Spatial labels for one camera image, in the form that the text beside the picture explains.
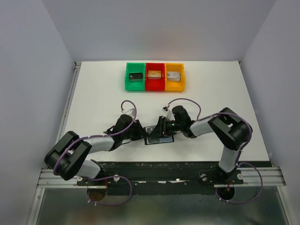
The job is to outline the black leather card holder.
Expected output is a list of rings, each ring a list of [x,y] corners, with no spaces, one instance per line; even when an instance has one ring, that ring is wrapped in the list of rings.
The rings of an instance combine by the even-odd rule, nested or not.
[[[174,142],[174,137],[169,136],[169,137],[146,137],[144,139],[144,144],[145,145],[154,145],[154,144],[163,144],[163,143],[172,143]]]

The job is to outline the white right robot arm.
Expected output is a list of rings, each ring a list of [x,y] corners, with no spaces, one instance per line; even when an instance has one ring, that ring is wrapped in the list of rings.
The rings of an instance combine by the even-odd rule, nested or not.
[[[168,138],[176,132],[190,139],[214,133],[224,146],[215,173],[216,179],[222,184],[230,181],[237,168],[241,151],[252,138],[253,130],[249,123],[228,107],[199,120],[192,120],[181,105],[174,107],[172,114],[174,120],[160,116],[156,126],[145,129],[148,133],[146,140]]]

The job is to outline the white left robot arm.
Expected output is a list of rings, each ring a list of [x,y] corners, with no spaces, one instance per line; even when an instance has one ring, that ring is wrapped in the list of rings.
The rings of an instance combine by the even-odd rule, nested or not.
[[[46,154],[44,162],[53,169],[53,174],[64,180],[81,176],[88,177],[93,185],[99,185],[103,182],[104,174],[96,163],[86,159],[88,154],[109,152],[120,147],[124,140],[137,141],[147,136],[148,133],[139,120],[133,120],[133,117],[123,114],[103,135],[81,138],[74,131],[66,132]]]

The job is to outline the grey credit card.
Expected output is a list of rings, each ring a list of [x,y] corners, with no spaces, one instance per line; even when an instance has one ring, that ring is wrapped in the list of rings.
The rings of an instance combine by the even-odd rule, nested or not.
[[[155,130],[155,126],[146,127],[145,131],[148,133],[149,137],[154,137],[155,133],[153,132]]]

